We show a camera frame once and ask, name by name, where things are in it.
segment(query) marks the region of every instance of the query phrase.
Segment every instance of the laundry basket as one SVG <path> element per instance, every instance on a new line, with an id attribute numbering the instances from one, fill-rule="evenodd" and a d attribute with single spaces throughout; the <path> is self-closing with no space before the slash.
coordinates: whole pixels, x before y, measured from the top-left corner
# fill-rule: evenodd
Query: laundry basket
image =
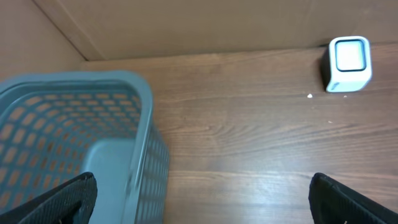
<path id="1" fill-rule="evenodd" d="M 90 171 L 98 184 L 92 218 L 160 223 L 169 151 L 152 122 L 152 104 L 148 84 L 126 71 L 2 83 L 0 214 Z"/>

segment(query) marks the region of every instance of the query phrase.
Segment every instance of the cube top face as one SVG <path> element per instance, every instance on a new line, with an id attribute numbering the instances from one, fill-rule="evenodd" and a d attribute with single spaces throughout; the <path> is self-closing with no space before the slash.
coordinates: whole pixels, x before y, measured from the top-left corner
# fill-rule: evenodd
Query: cube top face
<path id="1" fill-rule="evenodd" d="M 342 72 L 362 71 L 366 67 L 364 44 L 360 40 L 341 40 L 336 43 L 336 66 Z"/>
<path id="2" fill-rule="evenodd" d="M 329 44 L 329 92 L 358 91 L 372 77 L 369 41 L 360 36 L 338 37 Z"/>

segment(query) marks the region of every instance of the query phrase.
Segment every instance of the perforated basket wall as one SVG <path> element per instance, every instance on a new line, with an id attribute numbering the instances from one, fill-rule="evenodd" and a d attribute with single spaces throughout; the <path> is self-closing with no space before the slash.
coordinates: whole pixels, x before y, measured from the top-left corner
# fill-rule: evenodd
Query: perforated basket wall
<path id="1" fill-rule="evenodd" d="M 107 74 L 114 79 L 111 72 Z M 14 82 L 0 88 L 0 214 L 78 175 L 97 140 L 135 139 L 140 131 L 142 93 L 131 83 L 106 78 L 62 80 L 17 86 Z M 150 128 L 141 130 L 149 137 L 140 167 L 141 192 L 137 192 L 139 223 L 162 219 L 169 166 L 168 150 L 148 123 Z"/>

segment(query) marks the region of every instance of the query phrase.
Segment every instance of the cardboard wall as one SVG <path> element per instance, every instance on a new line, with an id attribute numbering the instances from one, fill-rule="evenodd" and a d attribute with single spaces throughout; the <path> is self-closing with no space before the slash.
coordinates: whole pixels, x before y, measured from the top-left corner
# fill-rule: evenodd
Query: cardboard wall
<path id="1" fill-rule="evenodd" d="M 35 0 L 90 60 L 398 40 L 396 0 Z"/>
<path id="2" fill-rule="evenodd" d="M 0 30 L 0 81 L 20 73 L 78 70 L 83 61 L 33 1 L 1 1 Z"/>

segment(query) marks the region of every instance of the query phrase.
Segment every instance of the white cube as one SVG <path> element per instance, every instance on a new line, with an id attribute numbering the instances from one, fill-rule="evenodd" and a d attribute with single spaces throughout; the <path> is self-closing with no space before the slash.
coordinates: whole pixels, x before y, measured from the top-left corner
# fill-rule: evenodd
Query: white cube
<path id="1" fill-rule="evenodd" d="M 360 36 L 333 39 L 323 55 L 321 70 L 326 91 L 361 90 L 372 78 L 369 41 Z"/>

